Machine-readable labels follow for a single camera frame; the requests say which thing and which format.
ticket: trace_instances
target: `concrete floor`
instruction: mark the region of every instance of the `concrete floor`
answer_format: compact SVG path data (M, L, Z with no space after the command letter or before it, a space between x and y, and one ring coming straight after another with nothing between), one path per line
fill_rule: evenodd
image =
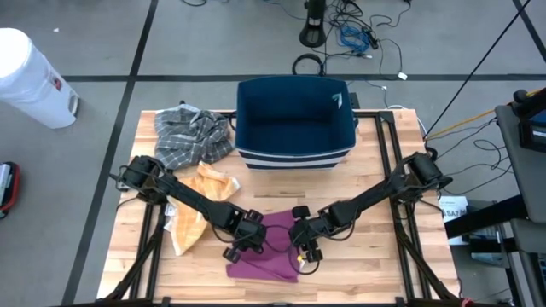
M291 14L305 15L303 1L281 2ZM398 0L357 2L366 15L396 16L405 8ZM516 11L512 0L414 1L399 27L377 30L401 46L408 81L378 80L379 50L370 51L369 60L332 59L328 72L351 74L342 77L356 80L350 90L365 108L383 102L381 90L362 80L387 86L387 102L417 109L428 127ZM546 41L546 2L533 0L526 11L535 40ZM293 60L310 52L298 41L302 24L263 1L209 1L191 8L178 0L0 0L0 27L26 32L85 99L77 122L62 130L47 130L0 104L0 160L18 163L24 176L17 207L0 222L2 305L59 304L78 269L80 283L70 282L78 285L76 302L92 301L119 199L105 176L127 162L140 111L180 100L204 109L234 108L237 81L290 73ZM467 85L435 130L509 101L515 90L544 87L546 54L531 34L518 19L477 71L480 81ZM396 73L398 52L384 47L382 69ZM330 39L328 52L336 51L345 50ZM316 69L302 64L302 72ZM429 145L441 153L461 136ZM475 138L502 145L495 125ZM466 141L439 166L449 173L495 159ZM464 191L498 173L474 168L455 176L450 190ZM508 174L467 197L502 200L517 192ZM73 269L75 258L87 254L82 237L91 240L89 253L85 266ZM507 287L503 270L473 262L464 248L453 252L465 296L483 298Z

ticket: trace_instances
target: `plaid cloth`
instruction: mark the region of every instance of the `plaid cloth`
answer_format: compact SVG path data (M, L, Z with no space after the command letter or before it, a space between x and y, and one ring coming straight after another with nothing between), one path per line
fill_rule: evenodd
M167 169L197 165L199 161L212 164L234 149L224 116L187 104L158 111L154 127L160 137L155 157Z

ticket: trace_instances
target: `magenta towel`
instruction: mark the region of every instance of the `magenta towel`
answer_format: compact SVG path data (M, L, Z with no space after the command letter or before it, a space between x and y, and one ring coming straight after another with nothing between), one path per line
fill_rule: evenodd
M287 229L293 224L291 211L271 213L264 216L262 224L265 226L279 225L281 227L267 228L265 239L277 251L285 251L290 246L290 237ZM228 264L226 271L229 277L252 278L269 281L298 282L298 273L290 266L292 261L294 268L298 268L298 253L296 248L290 246L288 252L279 253L264 244L264 252L257 254L252 250L241 253L241 259L236 264Z

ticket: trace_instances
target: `wooden table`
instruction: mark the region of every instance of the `wooden table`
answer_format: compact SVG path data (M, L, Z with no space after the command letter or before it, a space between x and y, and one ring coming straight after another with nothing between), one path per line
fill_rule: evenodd
M415 111L393 112L403 156L424 151ZM393 168L392 144L385 129ZM156 140L154 111L144 111L131 158L154 156ZM236 150L214 167L241 183L241 190L229 201L263 214L302 205L309 206L311 214L316 214L325 205L352 198L385 178L372 119L360 119L357 146L331 171L249 171ZM194 173L192 167L177 171L176 175L184 177ZM134 195L125 193L121 200ZM437 204L435 193L427 194L424 200ZM144 207L136 200L119 209L98 298L110 293L132 265ZM424 258L440 280L457 294L459 285L440 212L418 204L415 220ZM178 303L393 303L395 297L404 297L393 231L391 207L389 201L384 200L363 212L349 240L319 240L324 255L321 267L314 275L300 276L298 284L229 278L225 273L227 261L222 258L226 245L214 237L210 226L181 257L174 255L170 234L165 232L154 300L169 296ZM411 257L409 260L415 293L420 297L416 268ZM144 285L147 269L143 272ZM140 289L140 297L144 297L145 286Z

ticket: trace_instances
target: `white trash can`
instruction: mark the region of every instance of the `white trash can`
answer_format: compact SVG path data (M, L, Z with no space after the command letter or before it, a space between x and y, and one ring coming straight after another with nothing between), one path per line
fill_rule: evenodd
M25 33L0 28L0 101L54 129L76 120L79 97Z

